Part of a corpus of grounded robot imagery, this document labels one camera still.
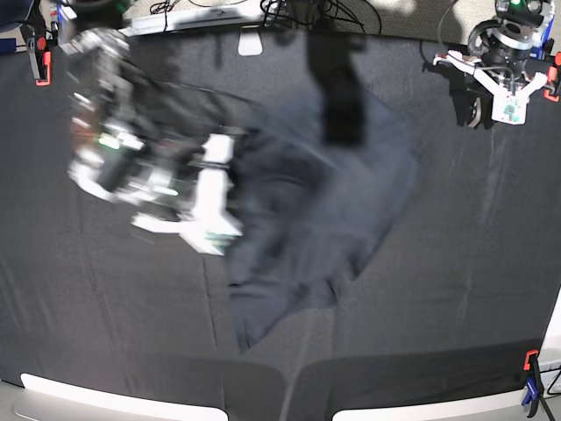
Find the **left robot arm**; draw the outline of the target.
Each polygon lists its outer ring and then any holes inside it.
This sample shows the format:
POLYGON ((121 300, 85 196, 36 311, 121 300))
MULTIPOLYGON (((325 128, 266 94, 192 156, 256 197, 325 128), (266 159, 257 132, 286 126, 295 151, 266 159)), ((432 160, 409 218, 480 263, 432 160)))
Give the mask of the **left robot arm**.
POLYGON ((433 63, 452 65, 468 80, 462 125, 523 125, 532 95, 560 102, 560 54, 549 37, 553 1, 496 1, 495 15, 473 27, 466 52, 450 49, 433 63))

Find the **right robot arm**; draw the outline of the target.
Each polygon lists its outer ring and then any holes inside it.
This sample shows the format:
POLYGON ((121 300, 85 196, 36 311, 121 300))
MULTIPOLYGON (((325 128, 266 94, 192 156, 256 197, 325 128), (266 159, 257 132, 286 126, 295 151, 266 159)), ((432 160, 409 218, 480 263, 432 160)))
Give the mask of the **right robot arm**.
POLYGON ((74 183, 108 202, 153 203, 190 218, 209 200, 215 209, 226 197, 233 139, 209 133, 165 139, 140 108, 138 95, 157 83, 130 60, 120 31, 118 1, 72 1, 69 58, 75 155, 68 173, 74 183))

